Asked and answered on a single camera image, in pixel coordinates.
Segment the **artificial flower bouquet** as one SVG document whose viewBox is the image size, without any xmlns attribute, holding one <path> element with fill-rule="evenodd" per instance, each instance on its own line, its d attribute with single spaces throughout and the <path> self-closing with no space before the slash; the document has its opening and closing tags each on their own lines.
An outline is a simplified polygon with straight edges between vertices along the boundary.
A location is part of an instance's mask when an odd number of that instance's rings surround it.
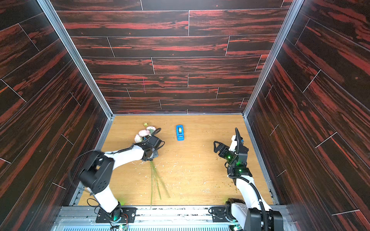
<svg viewBox="0 0 370 231">
<path fill-rule="evenodd" d="M 156 128 L 154 126 L 149 126 L 147 123 L 144 123 L 144 129 L 140 130 L 136 136 L 135 136 L 135 145 L 141 147 L 141 143 L 144 140 L 144 137 L 146 136 L 156 136 L 160 131 L 161 128 Z M 161 148 L 165 145 L 165 141 L 162 140 Z M 160 176 L 160 174 L 157 171 L 157 167 L 154 164 L 153 161 L 148 161 L 150 165 L 150 171 L 151 171 L 151 196 L 150 196 L 150 206 L 153 205 L 153 199 L 154 199 L 154 192 L 155 189 L 157 190 L 158 196 L 160 200 L 162 199 L 160 186 L 163 187 L 163 190 L 168 198 L 170 198 L 170 194 L 167 190 L 167 187 L 163 181 L 163 178 Z"/>
</svg>

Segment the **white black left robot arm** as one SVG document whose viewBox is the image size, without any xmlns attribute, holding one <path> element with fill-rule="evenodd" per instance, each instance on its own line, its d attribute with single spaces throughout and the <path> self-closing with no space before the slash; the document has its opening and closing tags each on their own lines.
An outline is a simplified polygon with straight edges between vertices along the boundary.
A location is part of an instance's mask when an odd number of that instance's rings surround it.
<svg viewBox="0 0 370 231">
<path fill-rule="evenodd" d="M 113 170 L 137 160 L 152 161 L 158 157 L 158 150 L 164 144 L 158 137 L 149 135 L 126 149 L 113 152 L 92 150 L 86 153 L 88 159 L 79 173 L 79 180 L 93 194 L 111 222 L 117 223 L 122 217 L 121 203 L 109 187 Z"/>
</svg>

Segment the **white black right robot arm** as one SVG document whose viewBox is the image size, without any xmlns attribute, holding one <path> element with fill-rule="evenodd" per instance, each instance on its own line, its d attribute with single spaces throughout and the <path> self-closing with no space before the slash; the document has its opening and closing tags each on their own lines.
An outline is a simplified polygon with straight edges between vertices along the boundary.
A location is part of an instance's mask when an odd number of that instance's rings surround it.
<svg viewBox="0 0 370 231">
<path fill-rule="evenodd" d="M 229 198 L 225 203 L 224 215 L 237 222 L 239 231 L 283 231 L 283 216 L 263 199 L 252 173 L 247 167 L 249 149 L 244 146 L 240 132 L 235 128 L 230 146 L 214 141 L 214 152 L 226 160 L 227 176 L 242 194 L 243 199 Z"/>
</svg>

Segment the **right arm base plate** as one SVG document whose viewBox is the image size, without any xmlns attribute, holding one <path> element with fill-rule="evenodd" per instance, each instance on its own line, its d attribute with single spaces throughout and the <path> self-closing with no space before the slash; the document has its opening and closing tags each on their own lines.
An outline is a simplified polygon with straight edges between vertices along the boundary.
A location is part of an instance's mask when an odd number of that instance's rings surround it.
<svg viewBox="0 0 370 231">
<path fill-rule="evenodd" d="M 226 216 L 226 206 L 210 207 L 208 212 L 212 216 L 213 223 L 233 221 L 228 219 Z"/>
</svg>

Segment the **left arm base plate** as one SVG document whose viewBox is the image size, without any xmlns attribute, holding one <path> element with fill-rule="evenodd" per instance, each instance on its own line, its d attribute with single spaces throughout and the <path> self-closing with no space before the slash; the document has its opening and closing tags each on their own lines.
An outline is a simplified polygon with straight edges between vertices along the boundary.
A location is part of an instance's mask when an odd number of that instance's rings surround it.
<svg viewBox="0 0 370 231">
<path fill-rule="evenodd" d="M 114 209 L 111 213 L 107 213 L 102 208 L 99 209 L 96 217 L 96 223 L 134 223 L 136 217 L 137 208 L 135 207 L 123 207 Z"/>
</svg>

